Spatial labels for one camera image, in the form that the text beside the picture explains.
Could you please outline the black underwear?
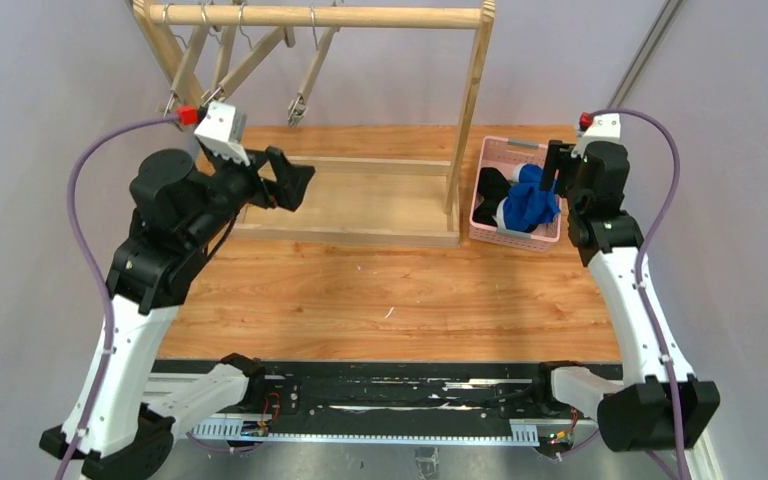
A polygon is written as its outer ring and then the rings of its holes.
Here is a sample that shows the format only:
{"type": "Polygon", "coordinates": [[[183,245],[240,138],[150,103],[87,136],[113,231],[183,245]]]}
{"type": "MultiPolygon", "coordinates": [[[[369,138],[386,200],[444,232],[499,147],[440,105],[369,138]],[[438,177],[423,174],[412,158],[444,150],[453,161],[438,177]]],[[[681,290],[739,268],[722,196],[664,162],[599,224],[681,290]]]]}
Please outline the black underwear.
{"type": "Polygon", "coordinates": [[[512,184],[500,170],[493,167],[482,167],[477,180],[476,192],[481,201],[473,209],[472,221],[498,227],[498,209],[508,197],[512,184]]]}

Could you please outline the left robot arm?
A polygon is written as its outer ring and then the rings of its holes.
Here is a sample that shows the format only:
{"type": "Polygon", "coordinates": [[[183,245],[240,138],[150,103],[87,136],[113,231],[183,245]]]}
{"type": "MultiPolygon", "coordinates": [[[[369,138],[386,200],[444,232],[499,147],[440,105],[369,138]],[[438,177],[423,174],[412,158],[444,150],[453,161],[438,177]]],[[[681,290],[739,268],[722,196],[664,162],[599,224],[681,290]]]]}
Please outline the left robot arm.
{"type": "Polygon", "coordinates": [[[248,205],[297,210],[315,174],[275,147],[250,151],[245,163],[212,164],[205,174],[187,152],[164,149],[130,184],[135,207],[102,286],[106,312],[89,378],[68,419],[39,442],[62,464],[80,461],[86,479],[147,479],[180,435],[224,408],[258,408],[266,398],[264,367],[240,354],[161,399],[143,398],[169,326],[238,214],[248,205]]]}

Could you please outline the blue underwear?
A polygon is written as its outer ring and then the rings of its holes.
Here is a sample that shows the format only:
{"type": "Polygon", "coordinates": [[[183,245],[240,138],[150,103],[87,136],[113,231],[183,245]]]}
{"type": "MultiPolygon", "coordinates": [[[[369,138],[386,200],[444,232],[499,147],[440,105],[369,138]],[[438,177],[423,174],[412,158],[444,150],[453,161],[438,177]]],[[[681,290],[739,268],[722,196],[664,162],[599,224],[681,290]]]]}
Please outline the blue underwear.
{"type": "Polygon", "coordinates": [[[543,169],[533,163],[514,168],[494,216],[500,229],[530,233],[556,219],[560,206],[554,193],[540,189],[542,176],[543,169]]]}

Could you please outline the wooden hanger with blue underwear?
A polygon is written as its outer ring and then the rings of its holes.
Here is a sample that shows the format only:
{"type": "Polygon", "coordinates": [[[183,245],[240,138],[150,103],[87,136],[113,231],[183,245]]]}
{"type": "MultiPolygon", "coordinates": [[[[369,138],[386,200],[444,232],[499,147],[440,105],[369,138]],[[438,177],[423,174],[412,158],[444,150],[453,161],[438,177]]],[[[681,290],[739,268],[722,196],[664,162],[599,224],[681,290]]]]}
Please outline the wooden hanger with blue underwear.
{"type": "Polygon", "coordinates": [[[288,106],[287,126],[296,128],[304,119],[311,94],[321,73],[325,59],[330,51],[334,36],[340,31],[339,27],[327,27],[322,35],[317,33],[317,12],[314,5],[310,6],[310,23],[314,39],[315,52],[306,70],[302,84],[296,97],[288,106]]]}

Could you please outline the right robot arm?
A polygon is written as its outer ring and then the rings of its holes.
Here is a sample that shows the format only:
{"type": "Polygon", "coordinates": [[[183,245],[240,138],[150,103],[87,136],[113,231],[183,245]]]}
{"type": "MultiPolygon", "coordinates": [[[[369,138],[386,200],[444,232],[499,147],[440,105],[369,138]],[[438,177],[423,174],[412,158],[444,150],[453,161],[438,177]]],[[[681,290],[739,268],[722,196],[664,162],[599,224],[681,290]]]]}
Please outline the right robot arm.
{"type": "Polygon", "coordinates": [[[548,144],[540,187],[567,200],[568,235],[593,277],[620,346],[622,381],[572,361],[541,364],[542,396],[594,420],[614,452],[685,450],[695,446],[721,401],[716,384],[699,379],[669,331],[649,285],[644,236],[622,203],[630,172],[624,146],[548,144]]]}

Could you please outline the wooden hanger with grey underwear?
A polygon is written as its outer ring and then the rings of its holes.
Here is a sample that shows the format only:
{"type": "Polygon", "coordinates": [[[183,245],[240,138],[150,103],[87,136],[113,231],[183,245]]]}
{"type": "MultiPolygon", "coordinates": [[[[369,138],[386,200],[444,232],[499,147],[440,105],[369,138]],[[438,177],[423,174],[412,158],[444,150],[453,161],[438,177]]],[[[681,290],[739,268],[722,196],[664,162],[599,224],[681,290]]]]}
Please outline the wooden hanger with grey underwear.
{"type": "MultiPolygon", "coordinates": [[[[248,2],[234,1],[233,4],[237,7],[237,25],[233,26],[236,28],[235,39],[237,35],[242,36],[249,46],[249,51],[234,67],[231,67],[230,60],[229,72],[221,82],[222,92],[217,98],[208,103],[214,100],[221,101],[229,98],[280,43],[284,43],[288,48],[294,47],[296,43],[292,27],[277,26],[273,27],[256,44],[253,44],[251,38],[244,32],[242,27],[244,10],[248,2]]],[[[221,33],[221,28],[218,27],[217,29],[218,37],[221,33]]]]}

